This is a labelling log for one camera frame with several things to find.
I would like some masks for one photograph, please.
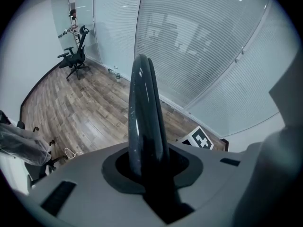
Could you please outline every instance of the white cable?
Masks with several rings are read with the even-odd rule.
[[[69,156],[67,155],[67,153],[66,153],[66,150],[69,150],[69,152],[70,152],[71,154],[73,154],[73,157],[69,157]],[[83,154],[83,152],[81,152],[81,151],[77,151],[76,153],[73,153],[73,152],[72,152],[70,149],[68,149],[68,148],[65,148],[64,151],[65,151],[66,156],[67,156],[69,159],[74,159],[75,157],[77,157],[77,154],[78,154],[78,153]]]

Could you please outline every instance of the wooden floor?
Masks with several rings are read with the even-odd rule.
[[[64,148],[87,153],[128,141],[127,117],[129,82],[96,63],[86,60],[90,69],[65,77],[70,69],[56,68],[33,91],[22,108],[26,129],[39,127],[46,141],[54,139],[52,155],[64,154]],[[167,139],[175,141],[190,133],[197,124],[166,103],[161,103]],[[214,149],[224,144],[206,131]]]

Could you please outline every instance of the clear plastic cover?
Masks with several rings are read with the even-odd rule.
[[[42,166],[51,159],[49,148],[38,133],[0,123],[0,149],[5,153]]]

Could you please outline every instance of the black and white marker board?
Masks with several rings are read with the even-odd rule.
[[[204,149],[213,149],[214,147],[214,144],[200,126],[196,127],[187,136],[178,140],[178,142]]]

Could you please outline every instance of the chair base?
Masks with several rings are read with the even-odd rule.
[[[77,66],[76,64],[73,65],[73,69],[71,70],[70,74],[68,74],[68,76],[66,77],[67,81],[70,81],[68,78],[75,72],[77,75],[78,80],[80,80],[80,77],[78,75],[78,70],[80,69],[84,69],[84,68],[89,68],[88,66],[86,66],[84,63],[80,64],[79,66]]]

